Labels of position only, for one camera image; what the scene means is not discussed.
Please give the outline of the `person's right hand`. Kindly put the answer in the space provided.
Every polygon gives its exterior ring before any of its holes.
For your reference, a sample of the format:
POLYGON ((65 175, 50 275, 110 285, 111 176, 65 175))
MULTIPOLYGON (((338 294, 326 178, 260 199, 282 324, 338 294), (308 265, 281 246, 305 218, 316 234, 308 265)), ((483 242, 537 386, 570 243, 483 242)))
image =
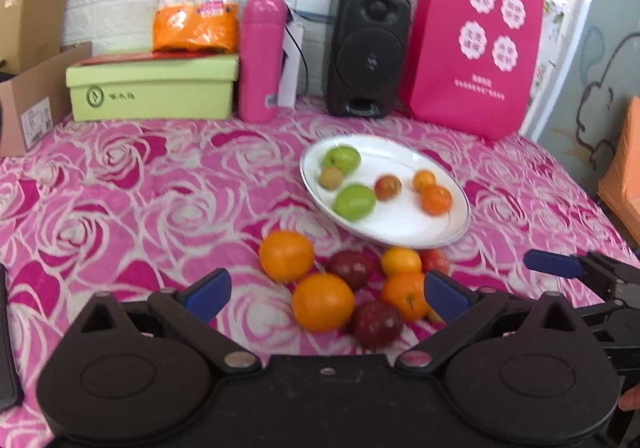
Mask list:
POLYGON ((632 387, 620 396, 618 408, 623 411, 637 411, 640 409, 640 385, 632 387))

